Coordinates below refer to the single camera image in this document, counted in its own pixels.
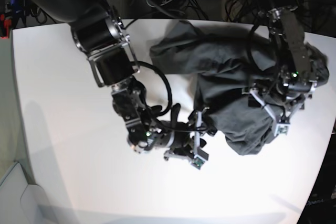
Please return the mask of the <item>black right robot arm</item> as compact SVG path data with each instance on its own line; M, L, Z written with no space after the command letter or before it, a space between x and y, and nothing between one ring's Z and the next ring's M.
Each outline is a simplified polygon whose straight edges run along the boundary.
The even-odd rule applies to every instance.
M31 1L70 26L74 43L86 55L97 86L111 88L113 108L123 118L128 144L135 152L162 148L165 160L184 159L197 168L208 160L202 136L212 134L212 130L202 112L193 112L186 123L177 120L181 106L173 103L166 76L158 67L137 60L114 7L106 0ZM141 67L153 70L163 80L166 108L147 104L146 88L135 78Z

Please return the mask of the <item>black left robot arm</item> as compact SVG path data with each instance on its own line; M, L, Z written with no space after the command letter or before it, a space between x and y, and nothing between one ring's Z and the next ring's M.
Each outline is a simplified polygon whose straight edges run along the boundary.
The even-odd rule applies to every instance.
M269 40L276 54L275 77L270 91L279 95L287 109L302 108L317 86L308 50L305 31L295 10L298 0L255 0L261 18L267 23Z

